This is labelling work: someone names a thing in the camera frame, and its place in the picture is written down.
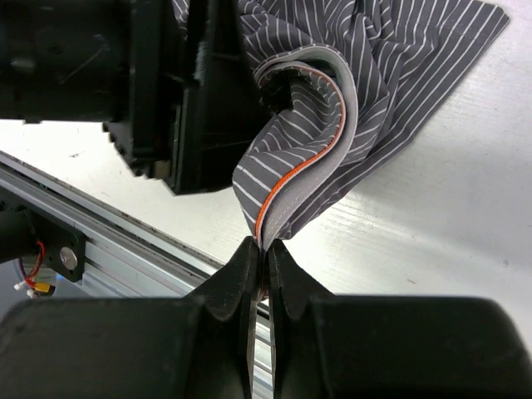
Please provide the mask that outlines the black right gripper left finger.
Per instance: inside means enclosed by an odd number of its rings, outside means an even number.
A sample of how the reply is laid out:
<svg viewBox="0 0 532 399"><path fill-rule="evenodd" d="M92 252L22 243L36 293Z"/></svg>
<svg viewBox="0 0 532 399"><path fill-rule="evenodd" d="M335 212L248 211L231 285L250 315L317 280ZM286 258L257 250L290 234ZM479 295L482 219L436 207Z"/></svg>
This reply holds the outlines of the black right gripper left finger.
<svg viewBox="0 0 532 399"><path fill-rule="evenodd" d="M185 398L250 398L260 251L245 238L226 265L188 294L199 318L185 383Z"/></svg>

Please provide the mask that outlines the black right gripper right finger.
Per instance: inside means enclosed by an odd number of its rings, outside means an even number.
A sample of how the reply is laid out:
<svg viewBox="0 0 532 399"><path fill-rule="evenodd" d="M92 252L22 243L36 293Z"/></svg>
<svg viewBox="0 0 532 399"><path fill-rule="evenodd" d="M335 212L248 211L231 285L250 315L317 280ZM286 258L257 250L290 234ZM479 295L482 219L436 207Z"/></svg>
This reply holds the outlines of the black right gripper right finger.
<svg viewBox="0 0 532 399"><path fill-rule="evenodd" d="M275 398L319 398L322 368L311 300L332 293L298 266L283 241L267 252Z"/></svg>

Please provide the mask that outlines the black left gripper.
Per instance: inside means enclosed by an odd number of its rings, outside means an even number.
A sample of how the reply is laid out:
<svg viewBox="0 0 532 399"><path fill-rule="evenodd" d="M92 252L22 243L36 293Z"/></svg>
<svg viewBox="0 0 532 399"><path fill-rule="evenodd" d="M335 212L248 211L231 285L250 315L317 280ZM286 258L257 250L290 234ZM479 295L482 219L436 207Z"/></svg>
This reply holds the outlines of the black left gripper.
<svg viewBox="0 0 532 399"><path fill-rule="evenodd" d="M99 122L135 175L177 195L231 184L269 120L234 1L4 1L1 116Z"/></svg>

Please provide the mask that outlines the grey striped underwear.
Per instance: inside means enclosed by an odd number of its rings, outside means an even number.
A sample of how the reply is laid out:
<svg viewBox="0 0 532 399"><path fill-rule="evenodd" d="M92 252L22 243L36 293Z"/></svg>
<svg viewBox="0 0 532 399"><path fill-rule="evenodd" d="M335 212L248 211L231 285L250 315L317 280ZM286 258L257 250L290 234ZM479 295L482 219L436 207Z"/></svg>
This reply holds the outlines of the grey striped underwear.
<svg viewBox="0 0 532 399"><path fill-rule="evenodd" d="M509 23L483 1L175 1L178 190L231 185L268 249L407 146Z"/></svg>

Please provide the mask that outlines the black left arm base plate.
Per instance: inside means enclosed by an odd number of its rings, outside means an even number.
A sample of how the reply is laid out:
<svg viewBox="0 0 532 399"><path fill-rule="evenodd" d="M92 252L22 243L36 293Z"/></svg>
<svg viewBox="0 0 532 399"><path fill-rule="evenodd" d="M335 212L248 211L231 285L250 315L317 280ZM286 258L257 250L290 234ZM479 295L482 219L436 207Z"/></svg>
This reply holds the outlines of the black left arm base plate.
<svg viewBox="0 0 532 399"><path fill-rule="evenodd" d="M44 264L76 283L82 279L85 265L86 236L71 228L52 224L39 233L46 254Z"/></svg>

